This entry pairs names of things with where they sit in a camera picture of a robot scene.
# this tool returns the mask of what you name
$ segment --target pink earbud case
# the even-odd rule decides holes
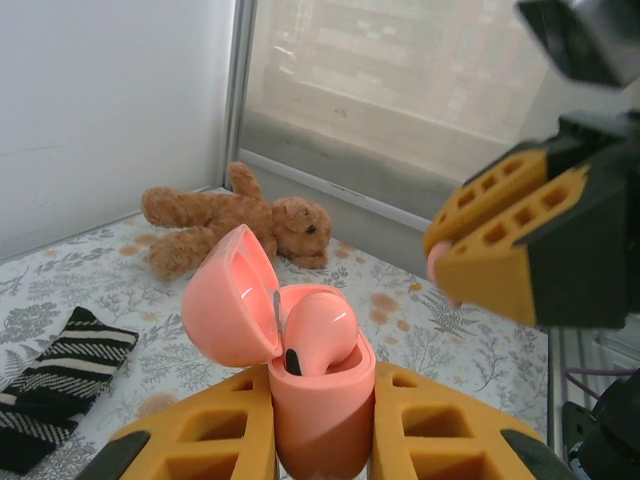
[[[290,314],[296,327],[292,322],[287,331]],[[276,448],[293,478],[347,480],[364,468],[372,448],[376,359],[340,290],[280,287],[257,238],[241,225],[189,282],[182,320],[196,348],[214,362],[268,362]],[[285,369],[283,336],[304,355],[302,375]],[[351,351],[336,347],[349,342],[355,343]],[[330,363],[331,356],[341,361]]]

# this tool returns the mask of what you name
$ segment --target teddy bear head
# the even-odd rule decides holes
[[[279,252],[290,258],[325,256],[333,224],[322,205],[288,197],[276,200],[272,212]]]

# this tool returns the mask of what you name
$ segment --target earbud case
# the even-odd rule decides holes
[[[196,348],[216,363],[268,363],[276,448],[293,478],[349,479],[365,466],[372,448],[376,361],[371,345],[360,331],[352,354],[322,376],[291,375],[282,358],[280,332],[289,312],[318,292],[346,301],[328,285],[281,287],[260,242],[240,225],[190,280],[182,321]],[[275,308],[274,296],[279,296]]]

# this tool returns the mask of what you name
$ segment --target white wall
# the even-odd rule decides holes
[[[0,2],[0,259],[221,184],[233,9]]]

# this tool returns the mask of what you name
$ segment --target teddy bear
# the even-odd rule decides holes
[[[323,206],[301,197],[267,202],[241,162],[232,162],[228,175],[232,194],[170,187],[144,192],[142,213],[150,224],[182,229],[149,246],[147,262],[155,275],[173,280],[197,269],[218,241],[242,224],[253,231],[272,262],[280,254],[302,268],[326,266],[333,224]]]

